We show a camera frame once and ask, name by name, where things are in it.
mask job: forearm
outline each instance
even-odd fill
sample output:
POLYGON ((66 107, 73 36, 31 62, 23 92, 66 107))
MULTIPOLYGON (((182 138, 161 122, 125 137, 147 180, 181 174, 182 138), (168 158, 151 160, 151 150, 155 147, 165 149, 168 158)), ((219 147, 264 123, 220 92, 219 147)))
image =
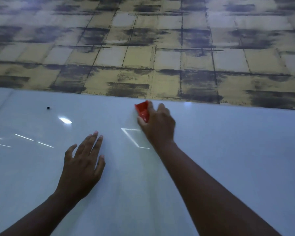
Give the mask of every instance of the forearm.
POLYGON ((200 235, 279 235, 175 143, 156 149, 200 235))
POLYGON ((47 236, 76 205, 60 193, 52 194, 44 203, 25 215, 0 236, 47 236))

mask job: red plastic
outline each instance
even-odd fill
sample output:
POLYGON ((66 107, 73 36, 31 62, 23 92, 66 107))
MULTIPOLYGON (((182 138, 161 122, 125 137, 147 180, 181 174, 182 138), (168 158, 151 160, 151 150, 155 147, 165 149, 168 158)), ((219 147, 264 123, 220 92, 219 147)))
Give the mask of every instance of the red plastic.
POLYGON ((136 108, 138 115, 145 121, 148 122, 148 119, 150 117, 147 107, 148 107, 148 101, 145 101, 143 103, 135 104, 134 107, 136 108))

